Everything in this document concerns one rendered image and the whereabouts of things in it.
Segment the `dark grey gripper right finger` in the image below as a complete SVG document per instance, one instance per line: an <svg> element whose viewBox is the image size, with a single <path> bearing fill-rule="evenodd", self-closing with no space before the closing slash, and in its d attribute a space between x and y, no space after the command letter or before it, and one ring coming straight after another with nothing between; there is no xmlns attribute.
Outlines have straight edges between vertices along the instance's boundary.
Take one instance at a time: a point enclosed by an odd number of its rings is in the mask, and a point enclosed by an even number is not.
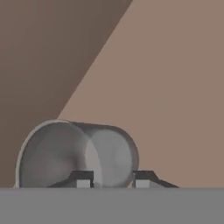
<svg viewBox="0 0 224 224"><path fill-rule="evenodd" d="M133 176L135 188L177 188L176 185L160 179L154 171L133 171Z"/></svg>

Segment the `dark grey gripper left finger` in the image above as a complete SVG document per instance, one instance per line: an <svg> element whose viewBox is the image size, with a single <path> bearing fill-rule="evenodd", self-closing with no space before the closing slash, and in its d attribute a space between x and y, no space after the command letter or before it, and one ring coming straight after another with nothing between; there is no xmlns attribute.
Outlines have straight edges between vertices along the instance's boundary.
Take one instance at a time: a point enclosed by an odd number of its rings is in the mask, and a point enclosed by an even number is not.
<svg viewBox="0 0 224 224"><path fill-rule="evenodd" d="M51 188L93 188L93 171L72 171L64 180L50 185Z"/></svg>

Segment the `clear glass cup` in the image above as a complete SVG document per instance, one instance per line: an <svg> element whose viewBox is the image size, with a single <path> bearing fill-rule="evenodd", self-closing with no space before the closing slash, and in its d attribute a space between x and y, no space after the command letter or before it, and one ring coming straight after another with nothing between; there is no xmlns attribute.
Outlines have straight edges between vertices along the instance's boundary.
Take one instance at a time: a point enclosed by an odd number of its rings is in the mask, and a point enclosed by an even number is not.
<svg viewBox="0 0 224 224"><path fill-rule="evenodd" d="M72 171L93 171L95 188L125 188L138 166L137 146L125 130L50 120L24 140L17 156L15 187L47 188Z"/></svg>

